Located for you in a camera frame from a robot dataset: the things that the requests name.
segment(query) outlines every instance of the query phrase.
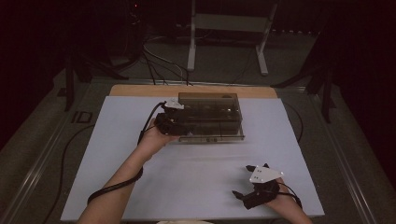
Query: dark background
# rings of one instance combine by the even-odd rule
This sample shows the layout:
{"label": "dark background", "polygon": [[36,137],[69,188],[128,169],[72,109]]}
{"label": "dark background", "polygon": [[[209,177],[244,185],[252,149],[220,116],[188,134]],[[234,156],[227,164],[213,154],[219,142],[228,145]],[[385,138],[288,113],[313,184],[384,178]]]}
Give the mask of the dark background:
{"label": "dark background", "polygon": [[[189,23],[189,1],[148,0],[130,4],[134,2],[139,5],[136,13],[141,19],[161,34],[175,36],[177,23],[182,26]],[[197,10],[203,12],[250,16],[266,13],[246,1],[227,1],[227,6],[220,0],[197,2]],[[266,8],[263,1],[257,3]],[[128,11],[123,0],[86,3],[24,0],[0,4],[1,148],[52,89],[52,78],[64,68],[67,46],[77,45],[97,60],[105,61],[107,46],[114,37],[111,35],[128,29],[125,25]],[[334,59],[329,56],[333,53],[331,49],[340,49],[336,51],[334,83],[340,86],[395,187],[394,8],[392,1],[385,0],[284,0],[273,28],[279,33],[293,31],[318,36],[306,66],[331,61]],[[339,29],[319,35],[329,18],[335,20]]]}

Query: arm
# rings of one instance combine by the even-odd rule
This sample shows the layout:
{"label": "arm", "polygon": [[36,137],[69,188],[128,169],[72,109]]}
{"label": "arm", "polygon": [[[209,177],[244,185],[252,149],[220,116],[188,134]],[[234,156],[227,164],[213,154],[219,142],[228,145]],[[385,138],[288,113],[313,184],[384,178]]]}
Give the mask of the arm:
{"label": "arm", "polygon": [[[155,127],[147,130],[139,145],[107,181],[104,188],[136,176],[146,161],[166,143],[175,139],[177,137],[161,134]],[[85,208],[78,223],[120,223],[133,188],[134,183],[93,199]]]}
{"label": "arm", "polygon": [[[282,178],[276,180],[278,183],[284,184]],[[284,185],[280,186],[280,192],[289,193],[289,190]],[[312,224],[311,219],[305,214],[303,209],[288,195],[277,195],[271,202],[266,203],[268,207],[274,209],[283,218],[287,219],[292,224]]]}

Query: hand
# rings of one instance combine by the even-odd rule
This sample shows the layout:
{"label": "hand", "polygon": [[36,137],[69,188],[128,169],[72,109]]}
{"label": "hand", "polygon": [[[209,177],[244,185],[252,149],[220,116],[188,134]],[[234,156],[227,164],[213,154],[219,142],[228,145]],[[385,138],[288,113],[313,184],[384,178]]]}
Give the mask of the hand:
{"label": "hand", "polygon": [[179,138],[179,136],[162,134],[158,128],[154,126],[154,120],[155,119],[152,119],[150,121],[146,132],[144,133],[139,145],[135,150],[136,152],[141,153],[146,161],[151,159],[151,157],[167,143]]}

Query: tripod leg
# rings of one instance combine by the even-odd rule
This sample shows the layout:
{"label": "tripod leg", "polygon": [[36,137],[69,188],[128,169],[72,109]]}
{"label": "tripod leg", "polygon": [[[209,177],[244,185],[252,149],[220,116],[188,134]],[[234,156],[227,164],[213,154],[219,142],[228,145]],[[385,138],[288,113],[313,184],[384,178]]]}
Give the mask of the tripod leg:
{"label": "tripod leg", "polygon": [[330,104],[332,102],[332,70],[328,70],[325,81],[324,81],[324,89],[323,89],[323,102],[321,113],[323,117],[326,119],[328,123],[330,123]]}
{"label": "tripod leg", "polygon": [[113,78],[118,79],[118,80],[127,80],[127,79],[129,79],[128,77],[123,77],[123,76],[119,75],[118,73],[116,73],[113,70],[107,68],[106,66],[102,65],[101,63],[93,60],[92,58],[90,58],[89,56],[87,56],[87,55],[85,55],[83,53],[79,53],[78,55],[81,57],[81,59],[83,59],[87,63],[90,63],[91,65],[97,67],[98,69],[102,70],[103,72],[105,72],[110,77],[113,77]]}
{"label": "tripod leg", "polygon": [[65,57],[65,72],[66,72],[66,108],[64,111],[68,111],[74,102],[74,75],[72,66],[72,56],[69,51]]}

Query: wrist-mounted device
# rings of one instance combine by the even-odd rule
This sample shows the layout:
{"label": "wrist-mounted device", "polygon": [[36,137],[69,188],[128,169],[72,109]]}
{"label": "wrist-mounted device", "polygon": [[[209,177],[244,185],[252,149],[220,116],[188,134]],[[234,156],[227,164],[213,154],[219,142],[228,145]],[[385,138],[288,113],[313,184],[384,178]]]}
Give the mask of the wrist-mounted device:
{"label": "wrist-mounted device", "polygon": [[[269,168],[269,166],[266,163],[264,164],[263,167]],[[276,178],[281,177],[283,175],[282,173],[280,173],[279,176],[273,175],[274,179],[265,182],[262,179],[260,179],[257,175],[254,175],[254,173],[259,174],[262,172],[262,169],[258,169],[259,168],[258,166],[248,165],[246,166],[246,168],[248,171],[253,172],[253,175],[250,178],[250,182],[252,182],[253,184],[253,192],[244,195],[238,191],[233,190],[233,195],[244,203],[246,209],[250,209],[262,205],[264,203],[269,203],[273,199],[275,199],[276,196],[279,194],[293,197],[294,200],[297,202],[297,204],[300,207],[302,207],[300,199],[297,197],[297,195],[294,193],[294,191],[291,188],[289,188],[288,186],[282,183],[276,182]],[[290,189],[293,192],[293,194],[279,192],[280,190],[279,185],[286,186],[288,189]]]}

